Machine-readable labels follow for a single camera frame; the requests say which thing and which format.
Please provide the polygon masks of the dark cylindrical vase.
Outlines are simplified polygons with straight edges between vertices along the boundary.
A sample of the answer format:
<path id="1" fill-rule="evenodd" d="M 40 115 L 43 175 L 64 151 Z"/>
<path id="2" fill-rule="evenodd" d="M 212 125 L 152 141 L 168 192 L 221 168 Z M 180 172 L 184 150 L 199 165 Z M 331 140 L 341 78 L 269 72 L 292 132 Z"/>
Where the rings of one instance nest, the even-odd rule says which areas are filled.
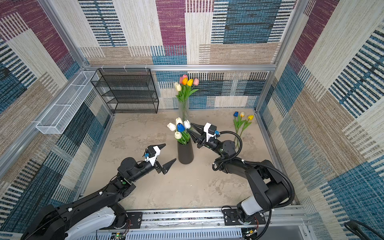
<path id="1" fill-rule="evenodd" d="M 189 141 L 186 145 L 178 143 L 178 160 L 181 164 L 188 165 L 194 159 L 192 141 Z"/>

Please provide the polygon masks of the tulip bunch blue yellow white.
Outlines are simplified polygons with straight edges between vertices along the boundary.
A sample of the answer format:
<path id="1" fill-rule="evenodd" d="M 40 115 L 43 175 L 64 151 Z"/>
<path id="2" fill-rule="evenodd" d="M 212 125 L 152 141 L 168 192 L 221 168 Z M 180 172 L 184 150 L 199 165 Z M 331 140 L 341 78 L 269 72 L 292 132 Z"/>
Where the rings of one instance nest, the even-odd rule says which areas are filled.
<path id="1" fill-rule="evenodd" d="M 241 137 L 243 132 L 252 124 L 254 115 L 245 116 L 244 112 L 234 112 L 234 127 L 236 134 Z"/>

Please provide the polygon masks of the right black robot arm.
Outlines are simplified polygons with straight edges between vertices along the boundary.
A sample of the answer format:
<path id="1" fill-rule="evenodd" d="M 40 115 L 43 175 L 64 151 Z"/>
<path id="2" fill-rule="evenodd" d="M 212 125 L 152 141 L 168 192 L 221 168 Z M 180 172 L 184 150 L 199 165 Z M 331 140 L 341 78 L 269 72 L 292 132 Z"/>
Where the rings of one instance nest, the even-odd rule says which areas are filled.
<path id="1" fill-rule="evenodd" d="M 248 225 L 255 214 L 286 207 L 294 201 L 292 182 L 269 160 L 250 162 L 239 157 L 243 142 L 238 134 L 232 131 L 219 132 L 210 123 L 204 126 L 191 123 L 187 132 L 199 149 L 206 147 L 219 155 L 213 163 L 214 171 L 247 179 L 252 195 L 237 205 L 240 224 Z"/>

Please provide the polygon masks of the clear glass vase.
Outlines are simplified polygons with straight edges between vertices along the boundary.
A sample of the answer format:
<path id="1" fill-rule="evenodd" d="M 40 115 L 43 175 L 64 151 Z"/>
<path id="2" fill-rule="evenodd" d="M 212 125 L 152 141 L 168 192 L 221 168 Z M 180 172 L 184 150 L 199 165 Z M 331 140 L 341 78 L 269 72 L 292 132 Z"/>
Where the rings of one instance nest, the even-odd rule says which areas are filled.
<path id="1" fill-rule="evenodd" d="M 186 100 L 184 102 L 178 102 L 179 106 L 179 117 L 182 119 L 182 121 L 185 121 L 189 118 L 189 100 Z"/>

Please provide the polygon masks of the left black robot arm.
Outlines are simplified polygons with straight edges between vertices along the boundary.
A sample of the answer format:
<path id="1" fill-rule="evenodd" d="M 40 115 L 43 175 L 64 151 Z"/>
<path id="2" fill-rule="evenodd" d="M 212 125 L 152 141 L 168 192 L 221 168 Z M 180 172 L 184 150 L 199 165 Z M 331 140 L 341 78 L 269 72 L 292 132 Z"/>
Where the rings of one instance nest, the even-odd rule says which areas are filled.
<path id="1" fill-rule="evenodd" d="M 76 240 L 93 231 L 113 227 L 124 228 L 128 223 L 126 210 L 119 201 L 135 189 L 134 182 L 155 170 L 164 175 L 175 162 L 161 165 L 157 157 L 166 144 L 150 145 L 144 160 L 123 159 L 118 173 L 100 190 L 72 203 L 42 208 L 22 235 L 23 240 Z"/>

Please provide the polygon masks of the pink tulip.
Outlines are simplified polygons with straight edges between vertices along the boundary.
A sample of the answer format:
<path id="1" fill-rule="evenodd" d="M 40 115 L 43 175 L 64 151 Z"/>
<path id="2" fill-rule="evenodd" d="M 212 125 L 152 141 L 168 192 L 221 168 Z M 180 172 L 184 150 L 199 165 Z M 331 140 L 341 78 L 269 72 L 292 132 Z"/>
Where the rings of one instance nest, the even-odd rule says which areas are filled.
<path id="1" fill-rule="evenodd" d="M 188 80 L 189 80 L 188 76 L 187 75 L 183 75 L 183 76 L 180 77 L 180 81 L 179 82 L 180 82 L 181 85 L 186 85 Z"/>

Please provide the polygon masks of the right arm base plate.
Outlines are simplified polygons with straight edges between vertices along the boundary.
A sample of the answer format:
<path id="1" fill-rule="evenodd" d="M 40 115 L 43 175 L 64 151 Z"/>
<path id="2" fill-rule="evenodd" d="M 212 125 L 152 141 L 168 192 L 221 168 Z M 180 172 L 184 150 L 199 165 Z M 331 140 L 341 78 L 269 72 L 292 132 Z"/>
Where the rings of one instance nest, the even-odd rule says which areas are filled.
<path id="1" fill-rule="evenodd" d="M 249 216 L 241 210 L 232 209 L 230 206 L 223 206 L 221 212 L 224 215 L 226 226 L 265 225 L 267 222 L 265 216 L 260 213 L 255 213 Z"/>

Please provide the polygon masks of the tulip bunch yellow orange pink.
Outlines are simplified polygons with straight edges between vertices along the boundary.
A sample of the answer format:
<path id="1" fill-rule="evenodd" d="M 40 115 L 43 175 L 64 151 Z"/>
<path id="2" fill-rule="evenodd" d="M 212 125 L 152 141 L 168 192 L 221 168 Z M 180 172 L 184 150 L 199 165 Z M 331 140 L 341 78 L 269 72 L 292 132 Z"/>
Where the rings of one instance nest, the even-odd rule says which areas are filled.
<path id="1" fill-rule="evenodd" d="M 186 85 L 182 85 L 181 101 L 184 102 L 195 92 L 198 91 L 199 79 L 189 79 Z"/>

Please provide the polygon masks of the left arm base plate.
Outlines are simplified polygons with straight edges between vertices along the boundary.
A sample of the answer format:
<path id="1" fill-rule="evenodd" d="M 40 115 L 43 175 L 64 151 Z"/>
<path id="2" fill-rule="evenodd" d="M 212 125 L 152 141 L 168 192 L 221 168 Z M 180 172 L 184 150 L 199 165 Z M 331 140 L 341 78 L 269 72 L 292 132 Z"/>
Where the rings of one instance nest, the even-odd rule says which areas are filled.
<path id="1" fill-rule="evenodd" d="M 139 229 L 143 220 L 143 212 L 127 212 L 118 215 L 112 225 L 113 229 Z"/>

